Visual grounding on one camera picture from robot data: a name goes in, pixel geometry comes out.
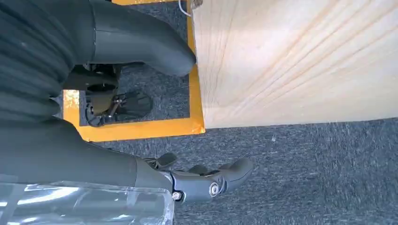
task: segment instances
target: robotic hand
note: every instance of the robotic hand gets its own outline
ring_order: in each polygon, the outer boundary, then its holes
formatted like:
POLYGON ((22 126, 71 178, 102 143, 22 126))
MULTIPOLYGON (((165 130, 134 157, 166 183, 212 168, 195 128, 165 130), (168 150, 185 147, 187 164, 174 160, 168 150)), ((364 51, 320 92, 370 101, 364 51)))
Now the robotic hand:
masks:
POLYGON ((176 161, 176 156, 167 153, 158 159, 146 158, 153 169, 159 170, 173 184, 172 196, 176 202, 210 200, 226 191, 241 186, 253 171, 253 164, 247 158, 222 165, 209 172, 206 167, 196 165, 187 172, 166 171, 176 161))

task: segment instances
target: white wire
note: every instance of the white wire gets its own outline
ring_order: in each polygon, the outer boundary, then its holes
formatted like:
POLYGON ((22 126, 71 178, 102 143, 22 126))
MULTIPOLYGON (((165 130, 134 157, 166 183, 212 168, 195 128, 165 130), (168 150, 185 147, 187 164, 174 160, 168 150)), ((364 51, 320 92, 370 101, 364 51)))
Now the white wire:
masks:
POLYGON ((183 6, 182 6, 182 4, 181 4, 181 0, 178 0, 178 6, 180 7, 180 10, 181 10, 182 13, 184 13, 186 16, 192 17, 191 14, 187 13, 187 12, 183 9, 183 6))

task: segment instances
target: plywood panel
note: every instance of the plywood panel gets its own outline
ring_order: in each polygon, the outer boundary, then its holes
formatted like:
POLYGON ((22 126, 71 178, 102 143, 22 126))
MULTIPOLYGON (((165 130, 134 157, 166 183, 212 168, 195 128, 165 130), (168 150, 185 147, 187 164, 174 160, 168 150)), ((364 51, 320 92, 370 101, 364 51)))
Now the plywood panel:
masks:
POLYGON ((398 116, 398 0, 195 2, 207 128, 398 116))

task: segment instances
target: clear plastic panel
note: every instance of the clear plastic panel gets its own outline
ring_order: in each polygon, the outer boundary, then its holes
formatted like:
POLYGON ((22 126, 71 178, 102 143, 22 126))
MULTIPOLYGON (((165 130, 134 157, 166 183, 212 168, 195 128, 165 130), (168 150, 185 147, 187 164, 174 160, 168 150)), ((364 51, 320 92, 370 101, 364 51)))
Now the clear plastic panel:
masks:
POLYGON ((0 224, 172 225, 169 191, 76 182, 0 182, 0 224))

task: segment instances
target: bolt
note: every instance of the bolt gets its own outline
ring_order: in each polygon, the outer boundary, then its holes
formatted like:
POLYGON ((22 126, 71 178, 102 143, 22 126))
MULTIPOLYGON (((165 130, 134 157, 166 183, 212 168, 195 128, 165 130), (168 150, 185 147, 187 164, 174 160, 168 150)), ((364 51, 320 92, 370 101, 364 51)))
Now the bolt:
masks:
POLYGON ((180 201, 183 198, 183 194, 181 192, 173 192, 172 194, 174 201, 180 201))
POLYGON ((216 197, 218 195, 219 192, 219 187, 217 183, 212 183, 210 185, 210 189, 209 189, 209 193, 211 197, 216 197))

